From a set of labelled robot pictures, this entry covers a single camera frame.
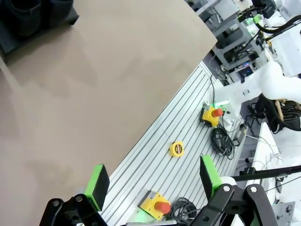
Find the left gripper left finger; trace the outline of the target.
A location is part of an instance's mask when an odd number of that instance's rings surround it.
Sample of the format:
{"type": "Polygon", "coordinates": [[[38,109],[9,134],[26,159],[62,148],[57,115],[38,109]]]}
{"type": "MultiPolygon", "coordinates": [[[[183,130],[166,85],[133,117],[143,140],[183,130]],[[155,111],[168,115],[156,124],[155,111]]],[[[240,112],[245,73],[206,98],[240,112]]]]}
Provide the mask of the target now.
{"type": "Polygon", "coordinates": [[[39,226],[108,226],[99,212],[102,211],[109,185],[105,166],[96,165],[84,193],[66,202],[59,198],[48,201],[39,226]]]}

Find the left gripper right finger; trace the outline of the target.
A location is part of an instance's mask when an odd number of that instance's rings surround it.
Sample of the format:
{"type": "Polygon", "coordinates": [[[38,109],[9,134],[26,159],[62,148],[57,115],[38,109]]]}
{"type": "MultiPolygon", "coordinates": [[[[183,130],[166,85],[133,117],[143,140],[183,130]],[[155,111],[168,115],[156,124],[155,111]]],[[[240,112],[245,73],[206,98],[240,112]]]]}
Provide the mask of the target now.
{"type": "Polygon", "coordinates": [[[261,185],[242,189],[236,184],[223,183],[209,155],[200,157],[199,174],[208,203],[189,226],[278,226],[261,185]]]}

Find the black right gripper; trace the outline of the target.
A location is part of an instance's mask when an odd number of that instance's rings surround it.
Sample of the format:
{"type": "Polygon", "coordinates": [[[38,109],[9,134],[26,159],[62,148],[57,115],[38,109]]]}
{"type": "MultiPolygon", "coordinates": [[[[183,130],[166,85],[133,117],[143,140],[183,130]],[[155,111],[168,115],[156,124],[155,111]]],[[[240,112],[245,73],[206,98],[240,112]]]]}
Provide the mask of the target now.
{"type": "MultiPolygon", "coordinates": [[[[274,0],[251,0],[251,1],[254,8],[259,13],[253,16],[254,24],[258,24],[262,20],[261,15],[263,15],[264,18],[271,18],[276,11],[276,3],[274,2],[274,0]]],[[[245,21],[248,18],[250,18],[249,11],[239,12],[238,14],[239,23],[245,21]]]]}

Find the black metal shoe stand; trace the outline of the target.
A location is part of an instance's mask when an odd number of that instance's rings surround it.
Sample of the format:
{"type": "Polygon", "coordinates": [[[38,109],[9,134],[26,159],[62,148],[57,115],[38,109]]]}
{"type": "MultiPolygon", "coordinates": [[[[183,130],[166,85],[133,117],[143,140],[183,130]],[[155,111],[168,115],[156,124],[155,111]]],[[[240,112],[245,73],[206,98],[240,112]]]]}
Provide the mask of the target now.
{"type": "Polygon", "coordinates": [[[40,28],[32,36],[24,38],[11,32],[2,21],[1,2],[2,0],[0,0],[0,57],[3,61],[32,40],[60,26],[72,26],[79,18],[73,7],[74,0],[41,0],[40,28]]]}

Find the grey equipment rack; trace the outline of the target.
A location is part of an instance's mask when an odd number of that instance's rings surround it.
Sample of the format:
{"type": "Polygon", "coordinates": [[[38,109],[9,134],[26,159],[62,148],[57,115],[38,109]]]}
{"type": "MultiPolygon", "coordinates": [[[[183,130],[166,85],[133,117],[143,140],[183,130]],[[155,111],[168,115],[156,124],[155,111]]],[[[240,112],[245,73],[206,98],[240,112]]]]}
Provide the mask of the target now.
{"type": "Polygon", "coordinates": [[[252,19],[239,22],[238,0],[185,0],[217,39],[212,51],[220,62],[223,80],[239,81],[260,67],[264,50],[263,34],[252,19]]]}

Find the yellow tape measure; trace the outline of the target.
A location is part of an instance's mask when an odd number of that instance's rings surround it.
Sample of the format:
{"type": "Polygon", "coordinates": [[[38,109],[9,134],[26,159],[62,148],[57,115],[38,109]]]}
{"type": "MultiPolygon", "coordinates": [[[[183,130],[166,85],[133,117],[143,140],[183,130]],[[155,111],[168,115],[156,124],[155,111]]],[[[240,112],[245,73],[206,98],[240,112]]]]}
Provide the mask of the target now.
{"type": "Polygon", "coordinates": [[[184,155],[184,146],[182,141],[173,142],[169,147],[169,153],[173,157],[181,157],[184,155]]]}

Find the yellow emergency stop box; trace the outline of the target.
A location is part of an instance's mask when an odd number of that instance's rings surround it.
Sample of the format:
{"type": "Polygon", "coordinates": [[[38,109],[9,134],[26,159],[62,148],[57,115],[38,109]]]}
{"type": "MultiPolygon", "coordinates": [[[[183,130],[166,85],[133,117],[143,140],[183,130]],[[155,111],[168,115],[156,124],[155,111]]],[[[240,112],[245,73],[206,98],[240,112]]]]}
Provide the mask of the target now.
{"type": "Polygon", "coordinates": [[[219,124],[219,118],[224,115],[221,108],[214,108],[211,105],[203,104],[199,120],[208,127],[216,127],[219,124]]]}
{"type": "Polygon", "coordinates": [[[170,212],[171,203],[159,192],[149,190],[139,202],[138,207],[154,219],[161,220],[170,212]]]}

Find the black pole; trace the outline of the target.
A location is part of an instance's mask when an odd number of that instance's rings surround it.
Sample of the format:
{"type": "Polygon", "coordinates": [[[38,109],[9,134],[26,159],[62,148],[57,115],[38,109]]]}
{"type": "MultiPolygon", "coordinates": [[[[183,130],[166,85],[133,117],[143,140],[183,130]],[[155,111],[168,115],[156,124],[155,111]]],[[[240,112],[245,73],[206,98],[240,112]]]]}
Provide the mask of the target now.
{"type": "Polygon", "coordinates": [[[299,172],[301,172],[301,165],[266,170],[256,170],[254,167],[249,167],[245,168],[244,171],[240,171],[238,176],[232,176],[232,178],[235,181],[248,181],[284,177],[299,172]]]}

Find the aluminium slotted base plate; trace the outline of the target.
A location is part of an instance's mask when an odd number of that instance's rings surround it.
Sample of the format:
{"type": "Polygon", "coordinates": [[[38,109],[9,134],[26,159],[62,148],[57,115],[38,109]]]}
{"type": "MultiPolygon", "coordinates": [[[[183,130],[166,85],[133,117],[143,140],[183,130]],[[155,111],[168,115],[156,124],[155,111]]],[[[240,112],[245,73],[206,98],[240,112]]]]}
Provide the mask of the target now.
{"type": "Polygon", "coordinates": [[[210,155],[219,174],[234,173],[241,147],[229,160],[211,146],[211,129],[199,122],[202,104],[211,101],[214,78],[204,63],[192,72],[181,89],[110,176],[101,216],[109,226],[120,226],[138,212],[138,203],[149,191],[170,202],[185,197],[197,208],[206,204],[199,175],[201,155],[210,155]],[[184,155],[173,157],[169,147],[182,141],[184,155]]]}

